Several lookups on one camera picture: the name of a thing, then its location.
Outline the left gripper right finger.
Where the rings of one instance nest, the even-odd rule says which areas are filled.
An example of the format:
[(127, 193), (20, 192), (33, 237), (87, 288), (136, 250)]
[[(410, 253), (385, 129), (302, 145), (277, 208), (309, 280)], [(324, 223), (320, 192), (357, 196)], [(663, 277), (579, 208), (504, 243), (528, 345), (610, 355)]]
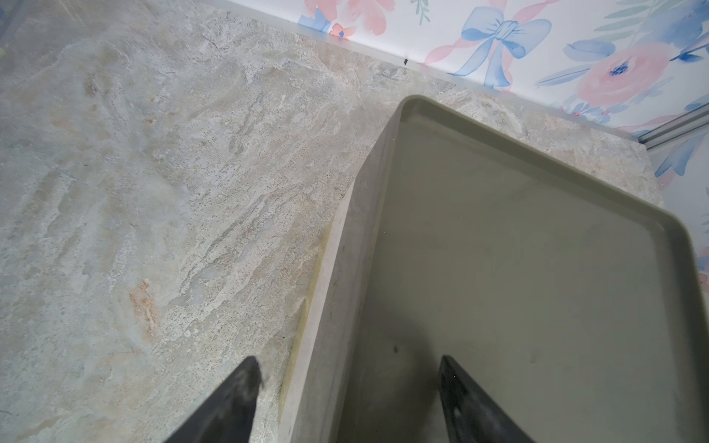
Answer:
[(451, 356), (439, 364), (439, 396), (450, 442), (534, 442)]

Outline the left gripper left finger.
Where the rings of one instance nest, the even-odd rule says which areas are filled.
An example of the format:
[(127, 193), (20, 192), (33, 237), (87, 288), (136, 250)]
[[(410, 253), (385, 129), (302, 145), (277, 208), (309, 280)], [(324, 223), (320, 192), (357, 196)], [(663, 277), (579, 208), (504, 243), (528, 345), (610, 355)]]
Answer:
[(166, 442), (249, 442), (261, 386), (260, 363), (248, 356)]

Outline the three-drawer storage cabinet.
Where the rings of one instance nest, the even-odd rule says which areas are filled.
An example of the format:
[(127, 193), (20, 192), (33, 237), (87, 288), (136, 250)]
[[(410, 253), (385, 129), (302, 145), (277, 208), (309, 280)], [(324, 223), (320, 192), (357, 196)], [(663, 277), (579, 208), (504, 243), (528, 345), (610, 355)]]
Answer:
[(422, 96), (332, 220), (278, 441), (452, 438), (463, 370), (486, 428), (535, 442), (705, 442), (708, 325), (670, 213)]

